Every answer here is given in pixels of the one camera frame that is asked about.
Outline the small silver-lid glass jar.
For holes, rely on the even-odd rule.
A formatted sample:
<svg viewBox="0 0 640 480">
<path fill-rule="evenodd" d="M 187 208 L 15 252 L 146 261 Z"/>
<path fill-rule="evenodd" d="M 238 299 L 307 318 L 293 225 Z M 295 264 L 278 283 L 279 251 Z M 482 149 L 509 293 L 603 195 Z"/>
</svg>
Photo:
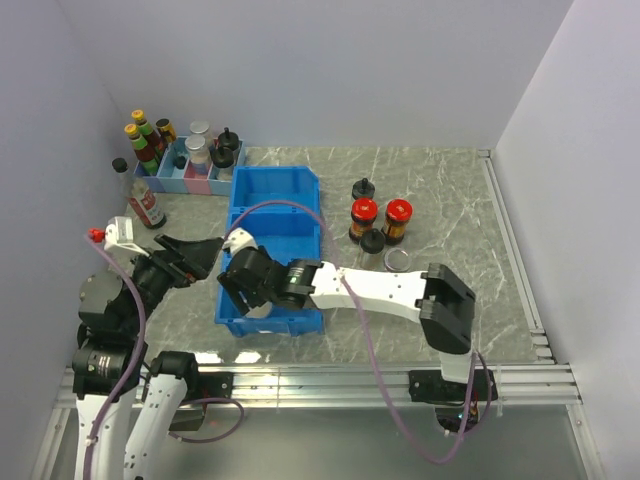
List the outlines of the small silver-lid glass jar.
<svg viewBox="0 0 640 480">
<path fill-rule="evenodd" d="M 266 318 L 271 314 L 273 304 L 271 302 L 265 302 L 264 304 L 256 307 L 252 307 L 245 316 L 251 319 Z"/>
</svg>

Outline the black knob-lid glass jar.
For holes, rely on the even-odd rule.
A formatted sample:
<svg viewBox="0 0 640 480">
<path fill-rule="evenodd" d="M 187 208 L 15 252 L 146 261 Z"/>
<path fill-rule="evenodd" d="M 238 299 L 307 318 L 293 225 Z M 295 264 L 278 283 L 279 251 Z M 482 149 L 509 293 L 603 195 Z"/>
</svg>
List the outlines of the black knob-lid glass jar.
<svg viewBox="0 0 640 480">
<path fill-rule="evenodd" d="M 359 268 L 376 270 L 382 261 L 384 248 L 385 236 L 380 230 L 373 228 L 365 232 L 359 242 Z"/>
</svg>

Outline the large silver-lid glass jar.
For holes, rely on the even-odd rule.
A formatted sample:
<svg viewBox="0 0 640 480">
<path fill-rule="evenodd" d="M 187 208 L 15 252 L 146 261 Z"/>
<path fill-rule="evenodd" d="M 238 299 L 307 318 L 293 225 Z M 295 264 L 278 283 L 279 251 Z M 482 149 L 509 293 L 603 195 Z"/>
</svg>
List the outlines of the large silver-lid glass jar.
<svg viewBox="0 0 640 480">
<path fill-rule="evenodd" d="M 393 247 L 386 251 L 383 264 L 388 272 L 403 273 L 411 267 L 411 258 L 404 249 Z"/>
</svg>

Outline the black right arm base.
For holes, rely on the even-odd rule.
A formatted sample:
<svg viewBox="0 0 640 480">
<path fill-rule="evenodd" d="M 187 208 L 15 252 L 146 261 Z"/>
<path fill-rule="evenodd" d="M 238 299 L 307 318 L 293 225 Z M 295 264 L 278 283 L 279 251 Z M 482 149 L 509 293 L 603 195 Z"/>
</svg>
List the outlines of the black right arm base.
<svg viewBox="0 0 640 480">
<path fill-rule="evenodd" d="M 436 370 L 410 370 L 408 377 L 411 401 L 434 406 L 438 425 L 445 432 L 457 434 L 462 424 L 467 385 L 446 381 Z M 472 382 L 466 433 L 484 418 L 484 413 L 480 413 L 480 404 L 491 405 L 498 399 L 493 372 L 477 367 Z"/>
</svg>

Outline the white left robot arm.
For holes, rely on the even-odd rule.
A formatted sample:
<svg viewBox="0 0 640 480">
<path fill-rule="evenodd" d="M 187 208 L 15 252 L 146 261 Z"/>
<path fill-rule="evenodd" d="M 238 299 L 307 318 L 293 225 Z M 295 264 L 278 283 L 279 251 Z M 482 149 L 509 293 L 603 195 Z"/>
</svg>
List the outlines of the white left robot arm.
<svg viewBox="0 0 640 480">
<path fill-rule="evenodd" d="M 165 351 L 152 362 L 148 391 L 135 421 L 130 419 L 147 351 L 146 325 L 171 289 L 206 279 L 223 246 L 222 238 L 155 238 L 159 249 L 131 241 L 133 270 L 126 272 L 110 250 L 120 246 L 109 233 L 92 232 L 91 246 L 109 268 L 80 289 L 78 349 L 73 388 L 79 421 L 77 479 L 148 479 L 176 410 L 196 398 L 202 379 L 189 352 Z"/>
</svg>

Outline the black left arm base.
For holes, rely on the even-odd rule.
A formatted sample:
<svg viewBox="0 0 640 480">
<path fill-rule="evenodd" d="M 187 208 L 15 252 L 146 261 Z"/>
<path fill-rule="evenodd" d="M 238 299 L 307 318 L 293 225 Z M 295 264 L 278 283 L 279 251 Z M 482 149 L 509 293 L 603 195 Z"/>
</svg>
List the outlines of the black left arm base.
<svg viewBox="0 0 640 480">
<path fill-rule="evenodd" d="M 196 432 L 205 420 L 207 406 L 204 404 L 190 404 L 190 401 L 204 398 L 230 398 L 234 383 L 234 374 L 230 371 L 204 372 L 199 374 L 198 382 L 193 390 L 190 390 L 182 405 L 176 411 L 170 432 Z"/>
</svg>

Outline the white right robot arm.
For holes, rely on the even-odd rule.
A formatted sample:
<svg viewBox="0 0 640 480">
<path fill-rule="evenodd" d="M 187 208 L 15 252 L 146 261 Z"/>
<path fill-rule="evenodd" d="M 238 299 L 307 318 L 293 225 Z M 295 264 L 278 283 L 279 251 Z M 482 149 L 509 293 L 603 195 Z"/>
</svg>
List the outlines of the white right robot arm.
<svg viewBox="0 0 640 480">
<path fill-rule="evenodd" d="M 361 309 L 400 317 L 421 326 L 438 352 L 440 386 L 462 399 L 476 384 L 471 369 L 476 295 L 448 266 L 425 271 L 375 272 L 339 268 L 327 261 L 296 259 L 283 265 L 262 246 L 233 246 L 218 282 L 243 314 L 264 315 L 270 307 L 296 310 Z"/>
</svg>

